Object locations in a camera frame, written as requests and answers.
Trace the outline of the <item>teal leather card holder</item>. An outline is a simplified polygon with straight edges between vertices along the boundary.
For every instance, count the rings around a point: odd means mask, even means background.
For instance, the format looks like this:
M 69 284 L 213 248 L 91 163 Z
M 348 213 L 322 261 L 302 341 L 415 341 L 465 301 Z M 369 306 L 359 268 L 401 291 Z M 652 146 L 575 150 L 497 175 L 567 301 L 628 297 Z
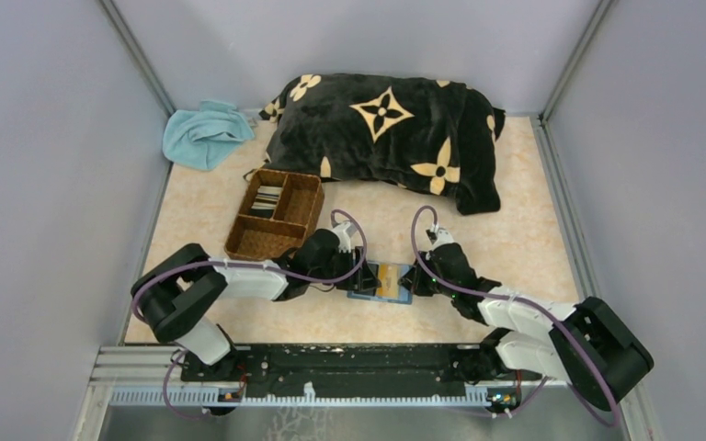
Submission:
M 379 286 L 364 291 L 348 291 L 349 299 L 404 305 L 413 303 L 412 293 L 400 284 L 401 277 L 407 274 L 410 265 L 369 262 L 369 267 Z

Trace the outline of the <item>gold striped credit card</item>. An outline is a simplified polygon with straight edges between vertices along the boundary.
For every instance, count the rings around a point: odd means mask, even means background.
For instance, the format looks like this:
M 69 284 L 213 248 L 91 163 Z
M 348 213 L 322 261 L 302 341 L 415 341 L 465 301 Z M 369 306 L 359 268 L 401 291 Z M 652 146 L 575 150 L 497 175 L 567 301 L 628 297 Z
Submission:
M 375 291 L 378 299 L 398 300 L 400 297 L 401 267 L 395 264 L 380 264 L 378 267 L 380 285 Z

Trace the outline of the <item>woven brown divided basket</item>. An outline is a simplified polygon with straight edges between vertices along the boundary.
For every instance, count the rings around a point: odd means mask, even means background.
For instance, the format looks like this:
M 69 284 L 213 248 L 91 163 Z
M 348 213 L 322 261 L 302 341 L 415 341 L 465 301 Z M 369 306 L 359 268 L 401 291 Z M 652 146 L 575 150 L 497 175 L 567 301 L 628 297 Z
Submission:
M 260 186 L 282 187 L 274 210 L 254 210 Z M 258 261 L 298 247 L 316 229 L 325 194 L 316 175 L 260 168 L 250 180 L 223 251 L 231 258 Z

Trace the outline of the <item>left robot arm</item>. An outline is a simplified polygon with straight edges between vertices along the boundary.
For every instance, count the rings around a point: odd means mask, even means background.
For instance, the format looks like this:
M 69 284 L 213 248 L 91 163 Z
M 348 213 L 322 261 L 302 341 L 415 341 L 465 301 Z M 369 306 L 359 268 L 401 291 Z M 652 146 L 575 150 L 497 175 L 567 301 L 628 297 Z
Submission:
M 213 304 L 220 299 L 292 300 L 312 284 L 373 291 L 380 283 L 366 261 L 366 246 L 352 243 L 358 233 L 353 222 L 344 221 L 263 261 L 213 259 L 200 244 L 187 244 L 132 285 L 131 312 L 159 343 L 181 346 L 215 379 L 229 379 L 239 356 L 222 327 L 207 319 Z

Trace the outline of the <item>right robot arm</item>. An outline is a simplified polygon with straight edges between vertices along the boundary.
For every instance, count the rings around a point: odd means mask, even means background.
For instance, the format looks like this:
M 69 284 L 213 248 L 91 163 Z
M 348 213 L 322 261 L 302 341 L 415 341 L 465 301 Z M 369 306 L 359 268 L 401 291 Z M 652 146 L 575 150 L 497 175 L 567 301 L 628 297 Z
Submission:
M 416 295 L 443 295 L 465 319 L 490 327 L 474 354 L 456 362 L 466 381 L 518 371 L 569 384 L 609 412 L 654 368 L 643 343 L 604 300 L 541 300 L 480 276 L 458 243 L 416 252 L 404 277 Z

